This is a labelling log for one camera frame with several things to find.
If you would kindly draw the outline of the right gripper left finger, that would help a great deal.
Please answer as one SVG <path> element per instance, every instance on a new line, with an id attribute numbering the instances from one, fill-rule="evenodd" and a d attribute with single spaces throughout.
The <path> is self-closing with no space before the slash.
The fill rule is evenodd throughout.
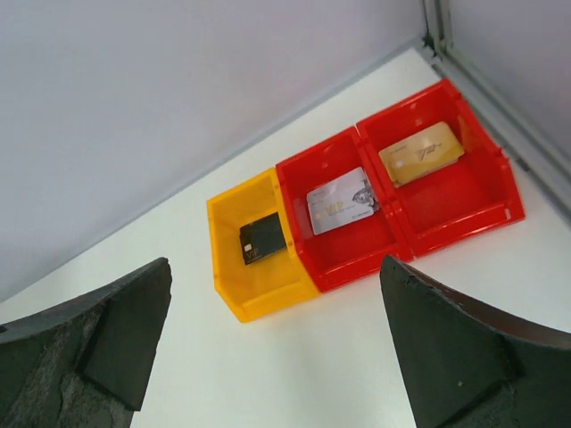
<path id="1" fill-rule="evenodd" d="M 3 427 L 129 427 L 168 314 L 155 259 L 92 292 L 1 326 Z"/>

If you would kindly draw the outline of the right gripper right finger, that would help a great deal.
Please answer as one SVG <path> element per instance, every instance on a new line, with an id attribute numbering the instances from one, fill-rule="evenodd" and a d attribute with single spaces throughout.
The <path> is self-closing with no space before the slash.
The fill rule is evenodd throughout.
<path id="1" fill-rule="evenodd" d="M 418 427 L 568 427 L 570 335 L 387 256 L 380 286 Z"/>

